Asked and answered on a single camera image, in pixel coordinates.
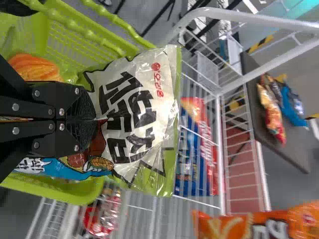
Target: red packaging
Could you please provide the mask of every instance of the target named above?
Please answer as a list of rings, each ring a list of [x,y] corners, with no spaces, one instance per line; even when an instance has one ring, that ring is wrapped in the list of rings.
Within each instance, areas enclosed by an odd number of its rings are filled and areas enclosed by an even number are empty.
[[[200,138],[200,156],[206,161],[207,181],[211,186],[210,194],[218,194],[218,170],[217,170],[217,146],[211,141],[210,122],[207,118],[206,105],[204,100],[198,97],[182,97],[180,99],[182,107],[194,121],[195,131]]]

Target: chip bag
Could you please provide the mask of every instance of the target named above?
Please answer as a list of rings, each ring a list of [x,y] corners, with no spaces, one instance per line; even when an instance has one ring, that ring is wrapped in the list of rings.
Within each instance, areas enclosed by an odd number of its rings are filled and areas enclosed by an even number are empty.
[[[212,218],[192,211],[198,239],[318,239],[319,201],[282,211]]]
[[[212,141],[211,125],[204,100],[182,97],[179,151],[176,164],[174,194],[210,196],[218,193],[217,147]]]
[[[57,159],[28,157],[15,171],[74,180],[108,175],[122,187],[171,196],[180,71],[181,50],[167,45],[79,73],[98,121],[88,149]]]
[[[285,145],[287,140],[280,108],[273,101],[273,98],[264,87],[257,84],[257,89],[259,92],[260,103],[266,110],[266,127],[282,145]]]

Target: wire grid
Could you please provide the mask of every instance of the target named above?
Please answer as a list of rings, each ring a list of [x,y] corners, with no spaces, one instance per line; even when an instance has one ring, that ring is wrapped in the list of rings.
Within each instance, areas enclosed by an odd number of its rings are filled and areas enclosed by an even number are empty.
[[[221,97],[226,213],[265,210],[246,85]]]
[[[80,1],[72,1],[72,0],[64,0],[68,5],[72,6],[74,9],[77,11],[83,13],[84,15],[90,17],[95,22],[102,23],[105,28],[107,28],[111,32],[115,32],[119,37],[125,39],[129,43],[135,45],[140,51],[147,50],[143,45],[138,44],[132,37],[126,32],[125,29],[122,27],[112,23],[109,19],[106,17],[100,16],[97,12],[95,12],[93,9],[90,7],[86,7],[81,0]]]
[[[56,21],[50,21],[48,42],[46,46],[47,59],[68,65],[75,72],[113,61],[117,54],[111,49],[83,38],[79,33],[66,29]]]
[[[26,239],[58,238],[67,207],[67,203],[42,198]]]

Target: snack bag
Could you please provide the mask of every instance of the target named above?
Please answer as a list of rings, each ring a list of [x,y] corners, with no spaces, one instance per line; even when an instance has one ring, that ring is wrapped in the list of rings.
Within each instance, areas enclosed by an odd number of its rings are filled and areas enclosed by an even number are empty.
[[[180,71],[181,50],[167,45],[79,73],[98,121],[88,149],[58,159],[27,157],[15,171],[73,180],[109,175],[122,187],[171,196]]]
[[[273,97],[275,102],[279,105],[283,105],[283,96],[276,80],[268,73],[261,76],[261,85],[268,90],[268,93]]]
[[[283,125],[281,111],[278,105],[273,102],[272,97],[268,94],[267,90],[261,85],[257,84],[259,92],[260,103],[266,110],[266,126],[271,134],[280,141],[282,145],[286,144],[286,134]]]
[[[304,107],[297,94],[287,86],[282,87],[283,106],[281,111],[294,126],[307,126],[307,122],[303,119]]]
[[[25,81],[60,81],[60,69],[54,63],[30,54],[16,54],[8,63]]]
[[[192,211],[198,239],[318,239],[319,201],[288,210],[212,218]]]
[[[212,140],[203,99],[184,97],[181,98],[180,102],[181,124],[204,138]],[[176,195],[188,196],[189,191],[192,196],[217,194],[216,150],[216,147],[213,147],[208,140],[204,140],[186,129],[181,129],[174,191]]]

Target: shopping cart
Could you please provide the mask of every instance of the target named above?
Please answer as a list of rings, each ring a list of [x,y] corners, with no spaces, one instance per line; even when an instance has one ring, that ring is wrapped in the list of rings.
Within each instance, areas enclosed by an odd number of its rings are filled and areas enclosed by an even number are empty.
[[[110,23],[119,25],[119,30],[124,29],[128,36],[127,41],[90,21],[60,0],[48,0],[44,6],[39,5],[36,0],[22,2],[41,13],[27,18],[10,19],[13,22],[16,21],[14,25],[17,26],[18,31],[14,34],[19,35],[28,27],[34,27],[32,23],[41,18],[48,26],[48,38],[46,42],[37,45],[34,44],[37,42],[37,36],[27,34],[24,39],[30,39],[31,43],[25,40],[20,49],[42,55],[55,62],[65,62],[61,67],[72,66],[76,71],[81,71],[87,66],[111,61],[125,55],[133,57],[139,50],[153,47],[152,44],[139,38],[133,29],[117,16],[109,14],[91,0],[82,2],[98,14],[107,17]],[[216,39],[204,42],[186,28],[191,20],[198,17],[228,20],[232,28]],[[182,18],[165,35],[162,43],[184,46],[181,96],[199,97],[205,100],[213,140],[208,138],[203,140],[217,148],[219,192],[215,196],[199,196],[197,186],[195,196],[174,195],[171,198],[157,198],[140,192],[123,191],[119,225],[110,234],[110,238],[192,238],[194,231],[190,212],[193,209],[212,216],[270,210],[262,153],[260,144],[254,140],[245,83],[318,46],[319,40],[313,34],[311,39],[308,38],[304,42],[298,40],[296,46],[292,46],[287,52],[243,76],[239,59],[242,47],[234,39],[233,34],[246,22],[263,27],[287,29],[287,34],[276,43],[289,37],[296,38],[299,33],[317,34],[319,32],[317,23],[209,7],[191,11]],[[8,26],[6,32],[10,34],[10,31],[13,30]],[[227,59],[221,57],[216,50],[216,43],[221,38],[227,39]],[[239,101],[244,103],[235,108],[228,107]],[[180,132],[186,130],[196,134],[193,126],[187,127],[187,122],[181,123],[179,128]],[[15,181],[15,186],[11,184],[8,187],[22,190],[18,186],[19,183],[21,182]],[[59,185],[54,187],[60,191],[65,190]],[[81,238],[79,233],[81,225],[76,224],[76,221],[78,219],[81,221],[83,217],[79,214],[79,206],[60,202],[63,200],[62,196],[45,196],[55,199],[41,200],[27,239]],[[93,204],[96,205],[98,201],[103,200],[103,198],[97,198]],[[39,220],[42,214],[46,215],[45,220]]]

